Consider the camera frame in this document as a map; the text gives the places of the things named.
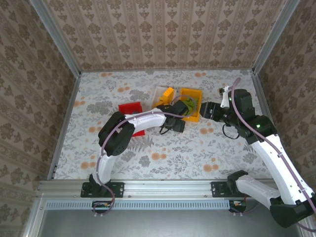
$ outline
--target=wall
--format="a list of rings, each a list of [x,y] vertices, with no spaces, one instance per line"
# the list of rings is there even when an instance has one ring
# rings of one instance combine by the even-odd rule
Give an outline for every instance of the wall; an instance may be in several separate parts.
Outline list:
[[[259,76],[285,149],[315,189],[315,0],[300,1]]]
[[[250,68],[285,0],[44,0],[83,71]]]
[[[18,236],[46,179],[73,78],[30,3],[0,1],[0,236]]]

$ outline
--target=gray floor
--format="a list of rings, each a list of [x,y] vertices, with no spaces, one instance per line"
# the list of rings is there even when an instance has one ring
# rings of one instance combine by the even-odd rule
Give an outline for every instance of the gray floor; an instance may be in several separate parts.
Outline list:
[[[300,237],[296,226],[283,229],[269,211],[233,216],[226,210],[117,210],[94,217],[91,211],[47,211],[41,237]]]

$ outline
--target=yellow tray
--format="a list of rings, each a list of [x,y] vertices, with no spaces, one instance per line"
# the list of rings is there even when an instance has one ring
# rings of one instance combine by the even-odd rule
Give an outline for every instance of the yellow tray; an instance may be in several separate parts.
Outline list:
[[[201,103],[202,103],[202,91],[201,90],[195,90],[195,89],[189,89],[189,88],[182,88],[181,89],[181,95],[189,95],[195,99],[198,99],[197,102],[197,109],[195,113],[187,118],[183,118],[183,120],[186,121],[191,121],[191,122],[198,122],[199,120],[199,110],[201,108]],[[187,97],[183,96],[181,97],[181,100],[186,100]]]

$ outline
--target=red tray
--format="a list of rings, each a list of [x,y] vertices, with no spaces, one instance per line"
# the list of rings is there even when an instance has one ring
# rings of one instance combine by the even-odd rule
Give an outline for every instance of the red tray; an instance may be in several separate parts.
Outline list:
[[[138,114],[143,111],[142,105],[140,104],[140,102],[119,105],[118,110],[121,111],[121,113],[124,115]],[[139,131],[133,134],[133,137],[144,136],[144,135],[145,135],[145,131],[143,130],[143,131]]]

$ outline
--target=floral tablecloth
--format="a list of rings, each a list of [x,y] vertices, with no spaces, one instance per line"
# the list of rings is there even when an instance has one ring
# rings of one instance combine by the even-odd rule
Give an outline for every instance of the floral tablecloth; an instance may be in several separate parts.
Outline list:
[[[140,101],[143,111],[151,109],[156,86],[198,88],[203,102],[221,102],[218,88],[232,85],[252,94],[256,113],[261,114],[250,70],[155,71],[83,73],[55,179],[85,179],[95,169],[99,153],[98,131],[119,104]],[[271,178],[269,171],[243,138],[231,140],[222,133],[222,123],[200,118],[186,122],[183,133],[160,135],[160,128],[132,138],[117,156],[113,179],[222,179],[237,170],[255,178]],[[236,136],[234,128],[227,134]]]

